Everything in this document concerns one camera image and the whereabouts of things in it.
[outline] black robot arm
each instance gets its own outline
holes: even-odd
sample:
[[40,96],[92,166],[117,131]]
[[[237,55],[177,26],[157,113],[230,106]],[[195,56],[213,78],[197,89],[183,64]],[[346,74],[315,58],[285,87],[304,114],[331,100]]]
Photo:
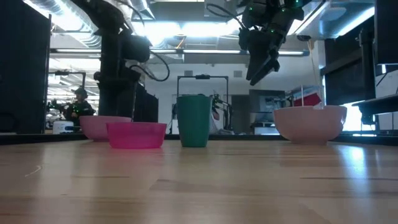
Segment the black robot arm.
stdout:
[[239,45],[250,53],[246,79],[257,84],[270,72],[278,72],[280,46],[293,21],[304,19],[302,7],[311,0],[244,0]]

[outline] light pink bowl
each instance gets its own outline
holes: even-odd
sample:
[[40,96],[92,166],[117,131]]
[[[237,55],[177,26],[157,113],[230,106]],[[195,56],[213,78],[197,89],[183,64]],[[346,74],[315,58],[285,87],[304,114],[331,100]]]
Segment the light pink bowl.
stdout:
[[116,149],[157,149],[166,134],[166,124],[129,122],[108,123],[109,144]]
[[80,126],[87,138],[94,141],[107,141],[106,123],[130,121],[131,118],[119,116],[81,116]]
[[298,144],[326,144],[343,130],[347,108],[298,106],[274,110],[275,126],[279,133]]

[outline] white container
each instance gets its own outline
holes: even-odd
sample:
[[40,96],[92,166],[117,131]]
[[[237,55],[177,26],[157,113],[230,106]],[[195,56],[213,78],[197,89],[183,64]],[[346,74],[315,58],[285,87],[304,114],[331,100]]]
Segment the white container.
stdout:
[[54,121],[54,124],[52,127],[53,127],[52,134],[72,133],[73,132],[73,122],[72,121]]

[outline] metal frame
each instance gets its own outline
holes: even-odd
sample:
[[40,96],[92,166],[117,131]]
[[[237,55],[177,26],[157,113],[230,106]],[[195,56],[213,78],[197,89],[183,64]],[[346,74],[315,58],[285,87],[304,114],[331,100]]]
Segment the metal frame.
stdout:
[[[57,72],[48,72],[48,74],[54,74],[54,75],[57,75]],[[80,74],[80,75],[83,75],[83,84],[81,85],[81,87],[84,89],[85,88],[85,84],[86,84],[86,72],[68,72],[68,75],[74,75],[74,74]]]
[[226,80],[226,102],[228,102],[228,98],[229,98],[229,90],[228,90],[228,86],[229,86],[229,77],[228,76],[211,76],[211,75],[195,75],[195,76],[191,76],[191,77],[186,77],[186,76],[178,76],[177,77],[177,97],[180,96],[180,79],[181,78],[194,78],[197,80],[207,80],[207,79],[211,79],[211,78],[225,78]]
[[47,94],[49,92],[49,70],[50,70],[50,43],[51,43],[51,28],[52,28],[52,15],[49,14],[49,35],[47,39],[47,58],[45,60],[45,78],[44,78],[44,97],[43,97],[43,115],[42,115],[42,130],[41,133],[45,132],[45,119],[46,119],[46,107],[47,107]]

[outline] black panel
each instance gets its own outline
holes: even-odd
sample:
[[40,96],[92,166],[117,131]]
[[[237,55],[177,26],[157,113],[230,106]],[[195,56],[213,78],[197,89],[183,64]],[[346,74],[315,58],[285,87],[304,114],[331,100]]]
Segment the black panel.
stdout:
[[397,9],[396,0],[376,0],[375,46],[378,64],[398,64]]
[[251,132],[250,129],[250,97],[249,95],[232,95],[233,110],[232,127],[235,133]]
[[50,21],[22,1],[2,1],[0,21],[0,113],[15,118],[18,125],[13,131],[40,134],[44,130]]
[[374,88],[371,88],[369,82],[374,75],[380,75],[382,72],[379,66],[374,69],[376,74],[371,72],[371,77],[363,73],[362,51],[358,39],[363,29],[374,29],[374,17],[336,40],[325,41],[326,67],[322,70],[322,74],[325,75],[328,105],[367,100],[374,95]]
[[[119,96],[118,116],[131,117],[134,89],[128,89]],[[147,93],[142,85],[137,85],[134,107],[135,122],[157,122],[159,101]]]
[[357,39],[361,29],[364,27],[372,29],[374,27],[374,18],[369,18],[344,36],[325,40],[326,66],[361,48]]
[[342,105],[366,99],[362,62],[347,65],[325,76],[326,103]]

